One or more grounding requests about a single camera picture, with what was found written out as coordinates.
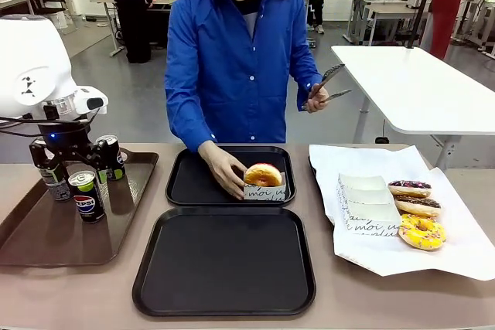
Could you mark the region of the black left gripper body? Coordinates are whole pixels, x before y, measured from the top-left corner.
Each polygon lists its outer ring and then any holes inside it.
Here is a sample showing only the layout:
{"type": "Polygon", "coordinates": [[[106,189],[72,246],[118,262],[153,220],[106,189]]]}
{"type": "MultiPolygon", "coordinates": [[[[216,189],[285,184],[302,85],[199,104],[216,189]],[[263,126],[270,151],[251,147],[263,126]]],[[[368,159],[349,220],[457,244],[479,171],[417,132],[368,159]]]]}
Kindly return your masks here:
{"type": "Polygon", "coordinates": [[[57,121],[56,124],[38,124],[46,147],[55,155],[88,155],[92,143],[88,138],[90,120],[86,114],[73,121],[57,121]]]}

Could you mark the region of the person's right hand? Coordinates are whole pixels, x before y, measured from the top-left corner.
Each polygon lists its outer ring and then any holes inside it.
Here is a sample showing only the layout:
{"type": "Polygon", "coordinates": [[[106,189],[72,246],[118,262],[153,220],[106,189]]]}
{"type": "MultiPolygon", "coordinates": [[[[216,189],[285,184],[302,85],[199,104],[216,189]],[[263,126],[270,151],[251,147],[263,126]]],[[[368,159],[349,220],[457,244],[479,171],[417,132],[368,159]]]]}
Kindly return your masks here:
{"type": "Polygon", "coordinates": [[[235,199],[244,198],[244,173],[247,168],[233,155],[205,141],[198,147],[200,157],[207,163],[220,186],[235,199]]]}

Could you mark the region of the person's left hand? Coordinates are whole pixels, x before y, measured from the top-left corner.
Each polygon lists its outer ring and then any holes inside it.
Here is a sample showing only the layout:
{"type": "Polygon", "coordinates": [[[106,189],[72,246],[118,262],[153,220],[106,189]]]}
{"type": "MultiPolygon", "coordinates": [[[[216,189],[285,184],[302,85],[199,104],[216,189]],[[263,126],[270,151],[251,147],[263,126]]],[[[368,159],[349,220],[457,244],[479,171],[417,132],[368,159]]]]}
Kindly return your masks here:
{"type": "Polygon", "coordinates": [[[323,110],[328,104],[329,94],[325,87],[315,84],[309,94],[307,101],[302,105],[302,109],[310,114],[323,110]]]}

